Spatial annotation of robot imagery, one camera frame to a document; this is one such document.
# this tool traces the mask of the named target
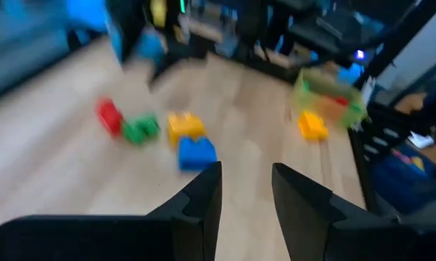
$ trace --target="storage bin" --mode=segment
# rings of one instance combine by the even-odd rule
[[[347,105],[337,100],[347,101]],[[337,83],[330,74],[318,69],[303,68],[295,82],[293,107],[302,112],[315,112],[326,121],[344,128],[366,116],[366,105],[360,91],[352,86]]]

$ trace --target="orange lego brick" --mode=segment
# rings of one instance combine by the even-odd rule
[[[298,126],[303,138],[308,140],[325,139],[329,135],[327,128],[324,126],[324,121],[312,112],[303,111],[298,119]]]
[[[168,116],[168,137],[171,147],[176,148],[180,137],[188,136],[197,140],[206,136],[202,121],[190,112]]]

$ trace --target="yellow lego brick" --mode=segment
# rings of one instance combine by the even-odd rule
[[[164,28],[166,24],[166,12],[168,11],[165,0],[152,0],[150,10],[152,11],[155,26]]]
[[[304,111],[298,119],[298,126],[303,138],[308,140],[325,139],[329,135],[324,121],[312,112]]]
[[[206,136],[206,130],[202,121],[192,113],[173,113],[168,116],[168,137],[171,147],[176,148],[180,137],[188,136],[197,140]]]

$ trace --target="red lego brick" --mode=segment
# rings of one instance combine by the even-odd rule
[[[96,113],[100,122],[111,136],[121,134],[121,125],[124,121],[123,115],[116,109],[113,100],[108,98],[100,99],[96,105]]]

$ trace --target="lego brick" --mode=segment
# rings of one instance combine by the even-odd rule
[[[312,112],[303,112],[298,120],[298,126],[305,139],[320,140],[328,136],[328,130],[324,126],[324,121]]]
[[[124,119],[118,109],[116,109],[113,100],[109,98],[100,99],[96,105],[96,113],[103,127],[111,136],[120,135],[121,124]]]
[[[181,137],[178,146],[178,163],[181,170],[201,171],[216,162],[215,147],[206,137],[194,141],[190,137]]]
[[[155,115],[145,115],[129,123],[123,123],[123,135],[134,144],[143,144],[147,139],[158,136],[160,126]]]
[[[192,113],[173,113],[168,116],[168,137],[172,148],[176,148],[179,138],[188,136],[197,140],[206,136],[206,130],[202,121]]]

